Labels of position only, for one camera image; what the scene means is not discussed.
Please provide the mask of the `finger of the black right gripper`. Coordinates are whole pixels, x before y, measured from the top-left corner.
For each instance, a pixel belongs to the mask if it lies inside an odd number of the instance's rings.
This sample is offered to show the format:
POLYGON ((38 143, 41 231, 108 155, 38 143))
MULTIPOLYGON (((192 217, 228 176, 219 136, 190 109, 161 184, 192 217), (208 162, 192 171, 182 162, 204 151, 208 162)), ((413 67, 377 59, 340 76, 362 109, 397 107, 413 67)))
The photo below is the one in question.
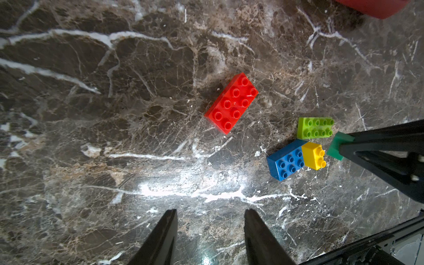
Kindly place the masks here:
POLYGON ((342 144, 339 152, 412 200, 424 202, 423 144, 342 144))
POLYGON ((354 137, 354 142, 344 144, 344 149, 423 149, 424 121, 418 120, 350 135, 354 137))

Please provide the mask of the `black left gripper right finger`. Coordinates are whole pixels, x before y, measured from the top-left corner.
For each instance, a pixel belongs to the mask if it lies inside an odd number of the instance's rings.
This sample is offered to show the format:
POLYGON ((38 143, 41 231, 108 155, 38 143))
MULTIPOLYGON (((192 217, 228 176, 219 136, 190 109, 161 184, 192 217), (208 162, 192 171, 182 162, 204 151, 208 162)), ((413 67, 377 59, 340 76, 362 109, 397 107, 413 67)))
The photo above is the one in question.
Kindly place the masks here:
POLYGON ((294 265, 258 213, 245 211, 245 245, 249 265, 294 265))

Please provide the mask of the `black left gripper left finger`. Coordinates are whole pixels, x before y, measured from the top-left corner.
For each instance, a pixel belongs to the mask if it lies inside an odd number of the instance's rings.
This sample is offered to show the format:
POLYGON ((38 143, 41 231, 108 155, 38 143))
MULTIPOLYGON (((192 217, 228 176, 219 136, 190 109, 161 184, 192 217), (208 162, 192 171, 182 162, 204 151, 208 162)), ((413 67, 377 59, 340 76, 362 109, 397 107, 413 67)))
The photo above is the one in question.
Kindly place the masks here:
POLYGON ((128 265, 173 265, 178 231, 176 209, 165 211, 128 265))

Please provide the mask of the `small dark green lego brick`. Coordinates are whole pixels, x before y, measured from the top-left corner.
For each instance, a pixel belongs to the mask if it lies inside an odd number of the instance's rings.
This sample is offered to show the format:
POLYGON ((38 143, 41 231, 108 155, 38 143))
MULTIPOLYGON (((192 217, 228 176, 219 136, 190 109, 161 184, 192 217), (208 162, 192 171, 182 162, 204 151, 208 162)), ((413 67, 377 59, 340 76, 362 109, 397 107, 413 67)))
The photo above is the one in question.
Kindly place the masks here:
POLYGON ((343 156, 339 152, 339 148, 341 144, 351 143, 354 142, 354 137, 349 134, 344 134, 342 132, 337 132, 335 134, 334 139, 332 140, 332 143, 329 147, 329 150, 327 152, 327 155, 342 161, 343 156))

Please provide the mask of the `blue lego brick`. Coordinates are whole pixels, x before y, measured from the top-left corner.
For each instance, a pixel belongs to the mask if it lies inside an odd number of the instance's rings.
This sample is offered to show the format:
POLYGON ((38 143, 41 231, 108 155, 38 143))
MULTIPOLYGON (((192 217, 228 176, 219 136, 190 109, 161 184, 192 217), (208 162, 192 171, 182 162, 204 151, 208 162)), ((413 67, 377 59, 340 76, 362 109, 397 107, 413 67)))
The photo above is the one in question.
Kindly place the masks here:
POLYGON ((307 141, 294 140, 284 148, 267 157, 270 174, 278 181, 283 181, 305 166, 302 146, 307 141))

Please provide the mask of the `small yellow lego brick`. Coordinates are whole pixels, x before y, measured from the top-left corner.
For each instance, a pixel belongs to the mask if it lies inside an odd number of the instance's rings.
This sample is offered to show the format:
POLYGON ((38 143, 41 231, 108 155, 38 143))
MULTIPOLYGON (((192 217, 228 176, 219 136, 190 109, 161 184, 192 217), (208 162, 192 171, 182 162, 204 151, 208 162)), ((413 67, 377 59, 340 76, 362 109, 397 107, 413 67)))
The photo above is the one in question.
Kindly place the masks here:
POLYGON ((302 147, 304 163, 307 167, 319 170, 326 167, 324 160, 325 151, 322 146, 313 142, 307 142, 302 147))

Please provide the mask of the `lime green lego brick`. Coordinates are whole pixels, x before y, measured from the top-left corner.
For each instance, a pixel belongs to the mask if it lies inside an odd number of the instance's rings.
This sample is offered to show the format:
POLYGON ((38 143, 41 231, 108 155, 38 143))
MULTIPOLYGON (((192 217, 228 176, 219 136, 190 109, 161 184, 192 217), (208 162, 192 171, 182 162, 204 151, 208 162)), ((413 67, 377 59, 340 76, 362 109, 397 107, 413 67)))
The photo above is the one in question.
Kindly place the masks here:
POLYGON ((298 139, 329 138, 333 135, 334 120, 330 117, 301 117, 298 120, 298 139))

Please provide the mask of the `red lego brick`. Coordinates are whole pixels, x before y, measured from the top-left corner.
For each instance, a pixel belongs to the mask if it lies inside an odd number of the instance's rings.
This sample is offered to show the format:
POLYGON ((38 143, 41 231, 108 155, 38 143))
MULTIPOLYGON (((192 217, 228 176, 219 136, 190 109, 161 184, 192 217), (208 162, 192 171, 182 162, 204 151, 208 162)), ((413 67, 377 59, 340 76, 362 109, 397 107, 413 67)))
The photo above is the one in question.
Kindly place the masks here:
POLYGON ((233 77, 204 116, 227 135, 257 95, 258 90, 240 73, 233 77))

